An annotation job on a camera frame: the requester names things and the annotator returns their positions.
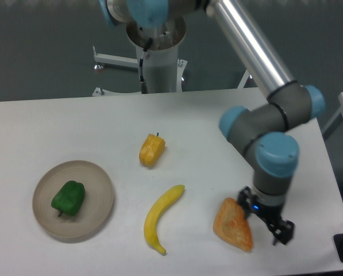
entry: gray wall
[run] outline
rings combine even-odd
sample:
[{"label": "gray wall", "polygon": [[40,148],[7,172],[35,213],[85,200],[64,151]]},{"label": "gray wall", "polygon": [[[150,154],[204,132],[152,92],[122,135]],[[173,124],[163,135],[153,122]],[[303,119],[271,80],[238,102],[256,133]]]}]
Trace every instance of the gray wall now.
[{"label": "gray wall", "polygon": [[[323,126],[343,91],[343,1],[246,3],[298,81],[323,91]],[[236,87],[245,68],[217,24],[203,11],[185,19],[187,37],[180,47],[180,57],[188,60],[184,89]],[[94,72],[93,44],[99,53],[135,57],[125,26],[110,29],[96,0],[1,0],[0,101],[89,97],[97,86],[139,91],[136,71]],[[343,183],[343,126],[327,147]]]}]

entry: yellow bell pepper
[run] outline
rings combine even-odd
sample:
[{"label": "yellow bell pepper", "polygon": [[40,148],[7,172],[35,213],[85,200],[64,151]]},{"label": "yellow bell pepper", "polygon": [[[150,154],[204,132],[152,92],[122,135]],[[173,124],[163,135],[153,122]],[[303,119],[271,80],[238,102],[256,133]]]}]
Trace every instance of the yellow bell pepper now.
[{"label": "yellow bell pepper", "polygon": [[165,144],[165,140],[159,137],[159,134],[149,134],[139,152],[139,161],[147,167],[152,167],[164,152]]}]

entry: green bell pepper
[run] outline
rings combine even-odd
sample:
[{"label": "green bell pepper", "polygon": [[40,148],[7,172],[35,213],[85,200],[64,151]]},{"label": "green bell pepper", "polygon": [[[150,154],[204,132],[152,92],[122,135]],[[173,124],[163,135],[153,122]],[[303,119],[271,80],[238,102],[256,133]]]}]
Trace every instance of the green bell pepper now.
[{"label": "green bell pepper", "polygon": [[57,192],[51,201],[51,207],[60,211],[58,217],[65,213],[69,216],[75,216],[84,200],[84,186],[76,181],[68,181]]}]

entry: silver arm tube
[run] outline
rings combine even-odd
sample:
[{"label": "silver arm tube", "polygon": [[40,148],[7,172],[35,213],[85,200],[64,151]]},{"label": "silver arm tube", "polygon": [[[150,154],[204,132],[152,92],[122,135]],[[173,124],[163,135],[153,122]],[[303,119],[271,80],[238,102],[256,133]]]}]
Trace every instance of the silver arm tube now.
[{"label": "silver arm tube", "polygon": [[266,97],[295,80],[239,0],[212,0],[206,11],[217,20]]}]

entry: blue joint cap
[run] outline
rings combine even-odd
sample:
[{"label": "blue joint cap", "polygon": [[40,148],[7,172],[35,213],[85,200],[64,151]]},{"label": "blue joint cap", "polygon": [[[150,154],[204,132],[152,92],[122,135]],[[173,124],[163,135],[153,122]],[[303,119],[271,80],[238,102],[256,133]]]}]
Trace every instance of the blue joint cap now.
[{"label": "blue joint cap", "polygon": [[299,145],[291,136],[271,132],[260,139],[255,154],[258,165],[268,174],[291,177],[298,165]]},{"label": "blue joint cap", "polygon": [[107,0],[98,0],[98,2],[100,3],[100,7],[101,7],[103,17],[105,18],[108,26],[115,27],[113,21],[111,20],[109,11],[107,9]]},{"label": "blue joint cap", "polygon": [[134,20],[143,28],[161,26],[168,17],[168,0],[126,0]]},{"label": "blue joint cap", "polygon": [[222,115],[221,119],[219,120],[218,127],[226,139],[229,139],[230,130],[235,120],[238,119],[240,114],[246,110],[247,109],[245,107],[238,105],[229,109]]},{"label": "blue joint cap", "polygon": [[322,92],[313,85],[304,86],[311,98],[311,119],[318,117],[326,110],[326,102]]}]

